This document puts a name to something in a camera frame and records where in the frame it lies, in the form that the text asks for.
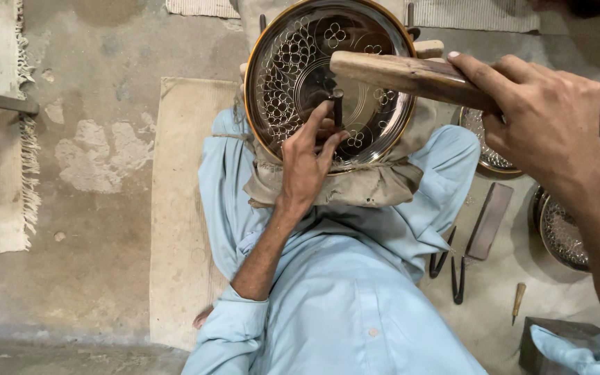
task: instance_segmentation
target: wooden handle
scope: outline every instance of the wooden handle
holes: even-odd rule
[[[330,70],[340,76],[423,98],[501,114],[495,99],[451,64],[402,56],[336,51]]]
[[[513,304],[512,313],[513,316],[517,316],[518,310],[520,310],[520,303],[522,302],[522,296],[525,294],[525,289],[527,289],[527,285],[521,282],[517,285],[517,291],[515,292],[515,303]]]

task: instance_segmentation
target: hand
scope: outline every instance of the hand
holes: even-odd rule
[[[349,137],[349,132],[339,132],[332,120],[326,118],[332,109],[332,101],[322,102],[314,109],[307,122],[281,144],[284,176],[281,193],[277,197],[277,207],[282,207],[298,218],[304,215],[321,190],[338,145]],[[322,147],[321,138],[327,138]]]
[[[485,142],[567,207],[600,179],[600,83],[504,56],[492,66],[451,52],[449,62],[504,113],[483,114]]]

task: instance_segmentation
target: sleeve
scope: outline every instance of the sleeve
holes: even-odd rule
[[[541,328],[531,327],[531,339],[544,356],[580,375],[600,375],[600,334],[592,340],[571,342]]]
[[[248,374],[263,343],[268,304],[246,300],[228,285],[201,327],[182,375]]]

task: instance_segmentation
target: foot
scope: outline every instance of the foot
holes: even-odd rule
[[[193,327],[196,328],[197,330],[200,330],[201,327],[203,326],[203,324],[205,323],[205,320],[207,320],[207,317],[210,315],[210,313],[213,310],[214,310],[214,308],[212,306],[210,306],[207,310],[196,315],[196,319],[193,320]]]

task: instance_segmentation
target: man's left hand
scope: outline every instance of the man's left hand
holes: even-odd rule
[[[332,133],[317,154],[317,137],[320,146],[321,133],[325,137],[325,132],[331,132],[331,126],[327,123],[332,120],[326,117],[333,110],[333,105],[332,101],[322,102],[314,109],[307,122],[281,144],[284,177],[281,193],[277,197],[277,207],[296,215],[298,219],[321,191],[338,145],[349,137],[349,132],[345,130]]]

